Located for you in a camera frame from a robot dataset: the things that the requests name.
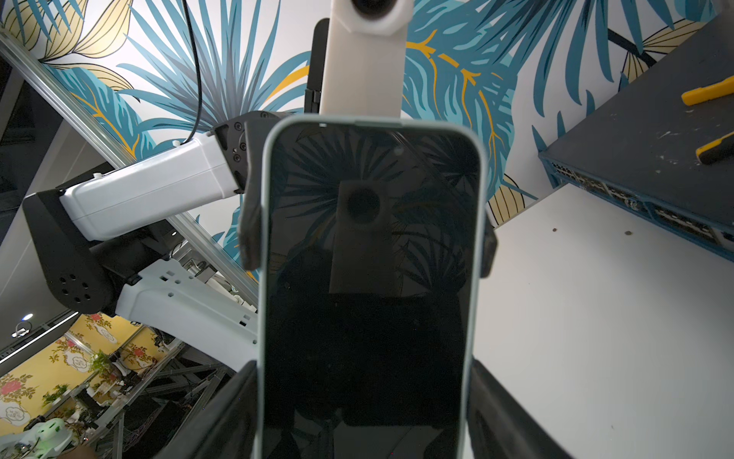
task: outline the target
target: black phone screen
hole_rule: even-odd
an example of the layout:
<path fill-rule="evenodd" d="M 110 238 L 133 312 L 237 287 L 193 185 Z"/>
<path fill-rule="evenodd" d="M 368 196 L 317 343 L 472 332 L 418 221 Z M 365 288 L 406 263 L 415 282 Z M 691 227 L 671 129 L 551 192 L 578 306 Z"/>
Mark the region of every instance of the black phone screen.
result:
<path fill-rule="evenodd" d="M 272 150 L 262 458 L 453 458 L 479 152 L 304 121 Z"/>

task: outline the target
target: yellow screwdriver handle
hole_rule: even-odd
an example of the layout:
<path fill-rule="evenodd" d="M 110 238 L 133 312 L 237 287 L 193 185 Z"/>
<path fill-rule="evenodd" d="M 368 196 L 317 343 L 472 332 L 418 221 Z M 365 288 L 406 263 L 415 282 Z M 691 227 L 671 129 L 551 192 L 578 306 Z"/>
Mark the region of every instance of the yellow screwdriver handle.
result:
<path fill-rule="evenodd" d="M 696 105 L 701 102 L 713 100 L 725 95 L 734 93 L 734 76 L 730 76 L 723 82 L 712 84 L 711 86 L 698 87 L 694 90 L 686 91 L 681 98 L 685 105 Z"/>

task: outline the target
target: wallpaper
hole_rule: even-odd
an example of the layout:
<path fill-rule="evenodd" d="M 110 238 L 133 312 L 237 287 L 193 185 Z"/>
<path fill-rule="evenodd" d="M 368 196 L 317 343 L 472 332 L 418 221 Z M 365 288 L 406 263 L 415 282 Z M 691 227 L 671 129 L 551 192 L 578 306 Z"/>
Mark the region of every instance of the wallpaper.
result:
<path fill-rule="evenodd" d="M 43 395 L 55 392 L 56 386 L 71 389 L 84 382 L 92 361 L 86 350 L 110 354 L 138 330 L 122 317 L 82 314 L 67 334 L 0 377 L 0 435 L 22 432 L 31 419 L 45 413 L 49 406 Z M 144 327 L 120 351 L 123 363 L 141 370 L 163 358 L 153 340 L 153 332 Z"/>
<path fill-rule="evenodd" d="M 329 0 L 191 0 L 200 130 L 302 111 Z M 402 115 L 473 129 L 500 225 L 551 192 L 537 153 L 709 21 L 710 0 L 416 0 Z M 180 0 L 11 0 L 3 26 L 135 159 L 191 129 L 197 88 Z M 241 197 L 191 211 L 239 260 Z M 257 273 L 250 273 L 257 278 Z"/>

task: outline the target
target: potted plant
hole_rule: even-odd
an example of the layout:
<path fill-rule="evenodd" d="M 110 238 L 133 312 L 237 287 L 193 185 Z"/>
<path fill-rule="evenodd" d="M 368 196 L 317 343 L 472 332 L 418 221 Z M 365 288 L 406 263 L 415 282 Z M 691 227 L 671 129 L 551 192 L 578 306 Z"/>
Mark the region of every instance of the potted plant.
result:
<path fill-rule="evenodd" d="M 108 383 L 114 383 L 123 377 L 122 372 L 116 366 L 112 365 L 107 354 L 102 351 L 97 351 L 92 356 L 90 369 L 93 372 L 99 373 L 100 377 Z"/>
<path fill-rule="evenodd" d="M 64 394 L 66 394 L 66 391 L 69 390 L 68 384 L 57 384 L 55 387 L 55 391 L 51 392 L 50 394 L 46 392 L 43 395 L 43 406 L 50 405 L 53 402 L 57 401 L 59 398 L 61 398 Z"/>

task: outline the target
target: yellow floral wallpaper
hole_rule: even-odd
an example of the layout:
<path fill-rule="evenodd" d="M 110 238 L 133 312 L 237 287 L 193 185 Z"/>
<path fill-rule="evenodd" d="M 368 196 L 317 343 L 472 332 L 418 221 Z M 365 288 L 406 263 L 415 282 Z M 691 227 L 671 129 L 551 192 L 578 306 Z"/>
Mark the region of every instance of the yellow floral wallpaper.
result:
<path fill-rule="evenodd" d="M 68 331 L 74 339 L 62 336 L 0 377 L 0 435 L 22 432 L 31 419 L 45 413 L 49 406 L 43 404 L 43 395 L 53 393 L 57 385 L 67 384 L 71 389 L 90 376 L 92 356 L 83 347 L 94 353 L 110 354 L 138 330 L 131 342 L 120 350 L 123 363 L 137 371 L 155 364 L 165 355 L 155 345 L 155 333 L 143 325 L 132 325 L 122 317 L 81 315 Z"/>

